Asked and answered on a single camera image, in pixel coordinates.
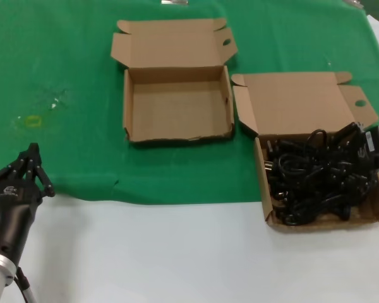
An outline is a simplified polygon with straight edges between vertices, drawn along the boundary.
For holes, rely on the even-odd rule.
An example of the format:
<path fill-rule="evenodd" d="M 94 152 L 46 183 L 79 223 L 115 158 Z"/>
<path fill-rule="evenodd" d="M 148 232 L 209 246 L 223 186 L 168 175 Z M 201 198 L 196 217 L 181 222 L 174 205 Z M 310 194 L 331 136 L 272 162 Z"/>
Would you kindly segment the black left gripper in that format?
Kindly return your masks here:
<path fill-rule="evenodd" d="M 37 185 L 20 180 L 36 178 L 42 185 L 41 195 Z M 16 160 L 0 170 L 0 255 L 13 263 L 20 262 L 42 197 L 55 195 L 54 186 L 42 168 L 38 144 L 30 143 Z"/>

